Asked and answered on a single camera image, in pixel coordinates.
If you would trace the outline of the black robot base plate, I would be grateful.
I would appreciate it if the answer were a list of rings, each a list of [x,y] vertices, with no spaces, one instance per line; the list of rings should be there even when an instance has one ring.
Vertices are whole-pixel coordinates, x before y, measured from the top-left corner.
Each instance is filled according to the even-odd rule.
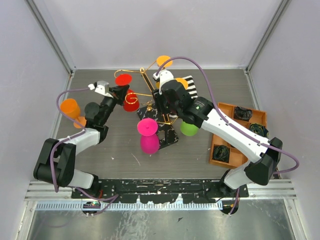
[[[223,193],[216,179],[100,179],[96,198],[118,195],[116,203],[154,204],[175,203],[179,197],[183,204],[213,203],[214,199],[235,197]]]

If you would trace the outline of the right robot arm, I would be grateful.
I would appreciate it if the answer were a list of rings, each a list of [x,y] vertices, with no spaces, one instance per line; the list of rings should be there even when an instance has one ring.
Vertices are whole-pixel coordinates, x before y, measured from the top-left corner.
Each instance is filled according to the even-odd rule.
[[[231,197],[249,183],[269,183],[281,158],[280,139],[257,135],[224,114],[216,103],[201,96],[192,98],[176,79],[161,81],[154,96],[165,113],[219,136],[246,156],[246,163],[227,170],[220,179],[219,191],[223,196]]]

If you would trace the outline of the pink plastic wine glass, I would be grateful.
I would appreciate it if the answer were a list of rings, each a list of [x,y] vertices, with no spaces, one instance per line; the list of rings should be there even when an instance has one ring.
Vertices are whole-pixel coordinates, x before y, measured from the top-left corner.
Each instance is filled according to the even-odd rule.
[[[141,150],[149,155],[160,149],[160,140],[157,136],[158,124],[154,119],[144,118],[137,124],[137,131],[141,135]]]

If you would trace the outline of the green plastic wine glass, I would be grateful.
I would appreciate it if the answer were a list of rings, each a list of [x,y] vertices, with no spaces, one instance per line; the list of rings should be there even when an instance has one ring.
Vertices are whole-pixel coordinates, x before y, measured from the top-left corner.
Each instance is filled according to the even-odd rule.
[[[182,121],[180,124],[180,131],[185,136],[192,137],[197,134],[198,127],[193,124],[189,124],[189,123]]]

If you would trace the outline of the orange plastic wine glass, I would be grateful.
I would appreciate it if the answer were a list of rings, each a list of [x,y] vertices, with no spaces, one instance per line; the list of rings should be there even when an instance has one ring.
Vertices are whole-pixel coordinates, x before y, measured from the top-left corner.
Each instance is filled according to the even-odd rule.
[[[60,104],[60,110],[70,120],[73,121],[73,126],[77,129],[84,128],[86,126],[86,119],[81,116],[81,109],[77,101],[73,98],[67,98]]]

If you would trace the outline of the red plastic wine glass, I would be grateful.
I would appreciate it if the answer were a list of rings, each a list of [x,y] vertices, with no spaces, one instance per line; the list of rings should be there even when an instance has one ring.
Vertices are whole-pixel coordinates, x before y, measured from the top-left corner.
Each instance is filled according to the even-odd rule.
[[[132,76],[130,74],[124,73],[120,74],[115,78],[115,83],[118,86],[129,85],[132,81]],[[123,109],[126,112],[135,112],[139,109],[140,103],[137,95],[130,88],[127,90],[127,95],[125,96],[123,102]]]

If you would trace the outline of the gold wine glass rack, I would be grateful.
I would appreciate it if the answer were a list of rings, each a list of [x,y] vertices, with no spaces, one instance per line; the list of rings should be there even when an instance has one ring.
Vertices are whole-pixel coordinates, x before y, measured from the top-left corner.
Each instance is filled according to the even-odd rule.
[[[147,68],[141,67],[138,70],[130,70],[130,69],[119,69],[114,72],[114,78],[116,79],[117,76],[121,74],[139,74],[141,75],[142,79],[144,80],[145,84],[147,85],[150,93],[137,93],[134,92],[139,101],[139,108],[136,111],[140,120],[145,118],[151,118],[155,120],[158,124],[158,130],[156,132],[158,139],[159,139],[159,149],[164,149],[170,145],[173,145],[178,142],[179,137],[173,127],[173,123],[176,119],[170,117],[170,114],[161,114],[160,111],[157,109],[155,100],[153,98],[153,91],[159,89],[159,82],[155,81],[152,83],[151,79],[149,78],[147,71],[151,67],[148,66]]]

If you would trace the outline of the yellow wine glass cluster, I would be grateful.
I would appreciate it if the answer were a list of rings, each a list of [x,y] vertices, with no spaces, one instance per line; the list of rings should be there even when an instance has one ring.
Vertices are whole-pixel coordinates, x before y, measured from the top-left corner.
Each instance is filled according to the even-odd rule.
[[[161,67],[164,63],[165,65],[163,66],[164,68],[170,67],[173,64],[173,61],[169,61],[171,57],[168,55],[160,55],[156,59],[156,63],[158,67]]]

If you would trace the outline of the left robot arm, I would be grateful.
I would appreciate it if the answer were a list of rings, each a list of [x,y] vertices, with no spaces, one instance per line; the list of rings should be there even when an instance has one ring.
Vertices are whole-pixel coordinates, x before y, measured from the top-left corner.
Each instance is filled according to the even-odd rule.
[[[85,91],[94,91],[102,95],[101,103],[90,102],[84,108],[84,119],[79,120],[81,110],[72,98],[56,100],[59,112],[73,121],[81,130],[65,138],[48,138],[44,141],[33,177],[36,180],[52,184],[55,191],[59,188],[76,188],[88,198],[95,198],[101,192],[99,177],[75,168],[76,156],[84,150],[96,146],[106,139],[109,128],[106,122],[116,105],[122,106],[129,90],[129,85],[110,87],[108,82],[98,81],[89,84]]]

